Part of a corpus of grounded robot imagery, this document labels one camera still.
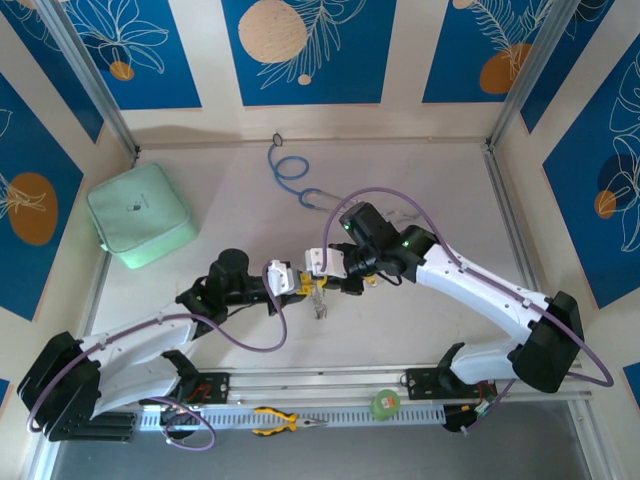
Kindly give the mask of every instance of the green tape roll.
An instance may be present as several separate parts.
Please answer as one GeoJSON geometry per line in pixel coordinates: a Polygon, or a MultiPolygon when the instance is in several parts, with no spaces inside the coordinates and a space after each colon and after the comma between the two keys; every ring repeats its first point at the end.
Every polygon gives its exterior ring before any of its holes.
{"type": "Polygon", "coordinates": [[[393,390],[381,390],[371,402],[371,415],[381,422],[393,417],[398,410],[400,410],[400,397],[393,390]]]}

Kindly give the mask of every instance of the gray floor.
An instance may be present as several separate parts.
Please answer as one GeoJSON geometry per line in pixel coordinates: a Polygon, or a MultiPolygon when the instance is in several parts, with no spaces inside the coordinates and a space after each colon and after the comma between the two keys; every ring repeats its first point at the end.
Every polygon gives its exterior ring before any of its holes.
{"type": "Polygon", "coordinates": [[[69,443],[55,480],[582,479],[584,458],[564,403],[505,404],[467,438],[442,427],[326,428],[258,438],[221,431],[206,453],[164,444],[69,443]]]}

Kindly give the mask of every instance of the orange circle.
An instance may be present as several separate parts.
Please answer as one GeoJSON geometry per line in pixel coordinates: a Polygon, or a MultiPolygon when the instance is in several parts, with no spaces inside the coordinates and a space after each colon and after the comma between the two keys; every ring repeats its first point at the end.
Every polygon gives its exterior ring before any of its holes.
{"type": "Polygon", "coordinates": [[[531,50],[530,44],[518,43],[508,51],[496,53],[482,67],[480,88],[491,94],[502,94],[511,90],[520,67],[529,55],[529,50],[531,50]]]}
{"type": "Polygon", "coordinates": [[[616,196],[609,190],[601,191],[596,197],[596,213],[605,220],[616,213],[616,196]]]}
{"type": "Polygon", "coordinates": [[[109,71],[111,72],[111,75],[116,77],[118,80],[122,80],[123,82],[131,80],[135,74],[133,68],[131,68],[131,65],[121,62],[120,60],[113,62],[109,66],[109,71]]]}
{"type": "Polygon", "coordinates": [[[31,245],[47,244],[58,224],[58,198],[49,180],[38,173],[21,173],[11,182],[7,200],[15,234],[31,245]]]}

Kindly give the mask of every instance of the beige circle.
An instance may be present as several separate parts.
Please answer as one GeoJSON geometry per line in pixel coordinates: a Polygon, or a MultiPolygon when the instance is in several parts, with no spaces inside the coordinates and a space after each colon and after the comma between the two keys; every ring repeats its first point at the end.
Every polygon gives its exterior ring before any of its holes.
{"type": "Polygon", "coordinates": [[[258,62],[286,62],[307,44],[307,27],[295,9],[282,0],[260,0],[240,19],[240,42],[258,62]]]}
{"type": "MultiPolygon", "coordinates": [[[[19,4],[24,5],[31,10],[35,10],[37,8],[35,0],[16,0],[19,4]]],[[[59,2],[68,2],[69,0],[58,0],[59,2]]]]}
{"type": "Polygon", "coordinates": [[[469,8],[476,0],[451,0],[453,6],[459,10],[469,8]]]}
{"type": "Polygon", "coordinates": [[[300,75],[298,77],[298,83],[300,85],[309,85],[311,83],[311,77],[307,74],[300,75]]]}

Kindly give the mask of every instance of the wire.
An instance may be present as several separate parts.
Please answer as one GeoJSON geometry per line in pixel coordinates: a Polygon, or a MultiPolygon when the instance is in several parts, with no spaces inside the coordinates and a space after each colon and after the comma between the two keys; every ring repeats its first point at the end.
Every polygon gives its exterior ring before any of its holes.
{"type": "Polygon", "coordinates": [[[164,427],[162,427],[162,434],[164,435],[164,438],[167,439],[167,443],[169,445],[173,445],[174,447],[178,447],[181,450],[188,450],[190,452],[204,452],[205,450],[209,450],[210,448],[213,448],[215,446],[216,431],[213,428],[213,426],[207,421],[207,419],[204,418],[202,415],[200,415],[200,413],[194,412],[188,406],[178,402],[177,400],[174,400],[173,398],[151,397],[149,400],[153,400],[154,402],[158,402],[158,403],[164,403],[165,405],[169,405],[171,407],[175,407],[183,410],[182,414],[176,415],[175,417],[170,419],[164,427]],[[195,418],[198,422],[200,422],[201,425],[204,425],[207,428],[207,430],[211,432],[211,440],[209,441],[209,443],[200,447],[194,447],[190,445],[185,445],[182,442],[176,442],[171,438],[171,436],[169,435],[169,427],[173,422],[175,422],[176,419],[183,418],[184,415],[189,415],[190,417],[195,418]]]}
{"type": "MultiPolygon", "coordinates": [[[[429,228],[431,228],[431,231],[433,232],[433,234],[438,239],[438,242],[442,246],[442,249],[446,253],[447,257],[449,257],[451,262],[457,268],[461,268],[462,267],[462,261],[453,253],[453,251],[451,250],[451,247],[449,247],[449,245],[447,244],[444,236],[442,235],[442,233],[440,232],[440,230],[438,229],[436,224],[433,222],[433,220],[431,219],[429,214],[427,214],[427,212],[420,205],[418,205],[411,197],[409,197],[408,195],[405,195],[404,193],[399,192],[397,190],[393,190],[391,188],[369,187],[369,188],[363,188],[361,190],[357,190],[357,191],[351,193],[350,195],[347,195],[342,201],[340,201],[338,203],[338,205],[335,207],[333,212],[331,212],[331,214],[329,215],[329,218],[327,219],[327,223],[325,223],[324,230],[322,232],[322,254],[323,254],[323,259],[322,259],[321,271],[326,270],[326,268],[327,268],[327,249],[329,247],[329,229],[331,228],[331,223],[336,218],[338,212],[340,212],[340,209],[342,209],[342,207],[344,207],[344,205],[347,202],[349,202],[350,200],[352,200],[353,198],[355,198],[355,197],[357,197],[359,195],[362,195],[363,193],[369,193],[369,192],[382,192],[382,193],[388,193],[390,195],[395,195],[396,197],[399,197],[399,198],[403,199],[405,202],[407,202],[409,205],[411,205],[413,208],[415,208],[416,211],[418,213],[420,213],[420,216],[424,219],[424,221],[427,222],[427,225],[429,225],[429,228]]],[[[496,280],[494,280],[492,278],[489,278],[488,276],[484,275],[481,272],[478,272],[478,271],[474,270],[473,268],[466,268],[465,272],[468,273],[469,275],[472,275],[472,276],[476,277],[481,282],[483,282],[483,283],[485,283],[487,285],[490,285],[491,287],[501,291],[502,293],[504,293],[506,295],[509,295],[510,297],[514,298],[518,303],[522,303],[522,302],[524,302],[526,300],[526,298],[523,295],[521,295],[520,293],[518,293],[517,291],[511,290],[509,287],[506,287],[506,286],[502,285],[501,283],[497,282],[496,280]]],[[[596,355],[596,353],[584,342],[584,340],[582,340],[580,337],[578,337],[569,327],[567,327],[564,323],[562,323],[555,315],[553,315],[550,312],[547,312],[547,310],[544,309],[543,307],[540,307],[539,305],[537,305],[535,303],[531,303],[529,305],[529,308],[531,308],[533,311],[535,311],[536,313],[540,314],[541,316],[543,316],[544,318],[549,320],[551,323],[553,323],[565,335],[567,335],[573,342],[575,342],[576,345],[578,345],[578,347],[580,347],[582,350],[584,350],[584,352],[591,359],[591,361],[593,361],[593,363],[596,364],[596,366],[598,367],[598,369],[600,370],[600,372],[604,376],[604,380],[601,380],[599,378],[594,378],[594,377],[591,377],[591,376],[588,376],[588,375],[583,375],[581,373],[576,373],[576,372],[567,372],[567,376],[573,377],[573,378],[577,378],[579,380],[584,380],[584,381],[587,381],[587,382],[591,382],[591,383],[594,383],[596,385],[600,385],[602,387],[612,387],[613,386],[614,381],[613,381],[613,376],[611,375],[611,372],[606,367],[604,362],[600,359],[600,357],[598,357],[596,355]]],[[[510,381],[507,384],[507,386],[505,387],[505,389],[502,392],[500,392],[500,394],[496,397],[496,399],[493,402],[493,405],[494,405],[493,408],[495,408],[495,406],[497,406],[497,404],[500,402],[500,400],[502,400],[502,398],[507,394],[507,392],[509,391],[509,389],[513,385],[513,382],[514,382],[514,380],[510,381]]]]}
{"type": "Polygon", "coordinates": [[[255,303],[250,303],[249,305],[245,305],[244,307],[236,308],[233,312],[227,315],[227,319],[233,317],[236,313],[241,312],[242,310],[246,310],[247,308],[251,308],[255,306],[255,303]]]}
{"type": "MultiPolygon", "coordinates": [[[[227,340],[229,340],[231,343],[233,343],[234,345],[237,345],[238,347],[244,348],[245,350],[249,350],[251,352],[260,352],[260,353],[269,353],[269,352],[274,352],[276,350],[278,350],[280,347],[282,347],[284,345],[284,343],[287,340],[287,321],[284,317],[284,312],[282,311],[282,305],[280,305],[280,302],[278,300],[278,298],[275,296],[275,294],[273,293],[273,290],[271,290],[271,287],[269,286],[269,279],[268,279],[268,270],[269,270],[269,266],[271,265],[271,262],[265,264],[264,267],[262,267],[262,282],[264,283],[265,289],[267,290],[267,295],[269,296],[269,299],[271,300],[271,303],[273,303],[273,306],[276,309],[276,312],[278,313],[278,316],[280,317],[280,322],[282,324],[282,336],[280,338],[280,340],[278,341],[278,343],[276,343],[273,347],[254,347],[251,345],[247,345],[245,343],[242,343],[239,340],[236,340],[235,338],[233,338],[231,335],[229,335],[227,332],[225,332],[220,325],[216,324],[213,320],[207,318],[207,317],[203,317],[202,315],[197,315],[195,313],[175,313],[175,314],[171,314],[171,315],[166,315],[164,317],[158,317],[158,318],[153,318],[151,320],[147,320],[145,322],[139,323],[137,325],[134,325],[132,327],[127,328],[126,330],[123,330],[121,332],[115,333],[113,335],[108,336],[105,340],[104,343],[96,343],[95,345],[89,347],[88,349],[86,349],[85,351],[83,351],[80,355],[78,355],[77,357],[75,357],[73,360],[71,360],[67,365],[65,365],[54,377],[53,379],[47,384],[47,386],[42,390],[42,393],[40,393],[40,396],[36,399],[35,403],[33,404],[33,406],[31,407],[31,412],[29,413],[29,416],[27,417],[27,430],[31,433],[38,433],[42,431],[42,427],[38,426],[36,427],[34,425],[35,422],[35,418],[36,415],[38,414],[38,411],[40,410],[40,408],[42,408],[42,405],[44,404],[45,400],[49,397],[49,395],[51,394],[51,392],[56,388],[56,386],[62,381],[62,379],[70,372],[72,371],[80,362],[84,361],[85,359],[87,359],[89,356],[91,356],[92,354],[94,354],[95,352],[97,352],[100,349],[104,349],[106,348],[108,345],[111,345],[114,342],[117,342],[118,340],[127,337],[133,333],[139,332],[140,330],[144,330],[146,328],[149,328],[153,325],[160,325],[164,322],[167,321],[172,321],[172,320],[196,320],[198,322],[202,322],[206,325],[208,325],[209,327],[211,327],[214,330],[217,330],[218,332],[220,332],[220,334],[226,338],[227,340]]],[[[180,404],[178,404],[177,402],[171,400],[171,399],[166,399],[164,397],[154,397],[154,400],[157,400],[161,403],[165,403],[168,405],[178,405],[180,406],[180,404]]],[[[191,413],[195,413],[192,412],[191,410],[189,410],[187,407],[182,406],[181,408],[184,408],[185,411],[191,412],[191,413]]],[[[213,427],[211,426],[210,423],[204,421],[204,419],[202,418],[202,416],[200,415],[191,415],[194,418],[197,418],[198,420],[202,421],[202,424],[204,424],[204,426],[211,431],[212,437],[213,437],[213,441],[206,447],[202,447],[204,449],[208,449],[211,448],[215,442],[215,431],[213,429],[213,427]]],[[[193,450],[193,451],[202,451],[201,447],[187,447],[186,445],[177,445],[175,442],[173,443],[173,445],[175,446],[179,446],[180,448],[183,449],[187,449],[187,450],[193,450]]]]}
{"type": "Polygon", "coordinates": [[[284,183],[286,180],[299,180],[302,177],[304,177],[307,173],[309,173],[309,160],[307,160],[304,157],[301,157],[300,155],[287,155],[286,157],[282,157],[276,163],[273,163],[273,158],[272,158],[273,150],[276,147],[282,145],[282,143],[280,143],[280,145],[276,143],[276,135],[273,136],[274,137],[273,145],[269,147],[269,151],[267,152],[267,160],[269,161],[269,166],[271,167],[271,171],[273,172],[273,176],[276,179],[276,182],[278,182],[278,185],[280,185],[282,189],[298,197],[298,202],[300,202],[300,205],[302,205],[303,207],[312,208],[312,209],[316,208],[315,205],[307,202],[304,199],[304,197],[305,195],[311,192],[320,192],[321,190],[319,188],[305,188],[304,190],[294,190],[293,188],[289,187],[287,184],[284,183]],[[285,175],[280,171],[280,169],[287,162],[301,163],[303,166],[302,172],[296,175],[285,175]]]}
{"type": "Polygon", "coordinates": [[[402,277],[400,275],[396,276],[395,282],[392,281],[389,277],[387,277],[384,273],[377,272],[376,275],[378,275],[381,279],[386,280],[394,287],[399,287],[400,285],[402,285],[402,277]]]}

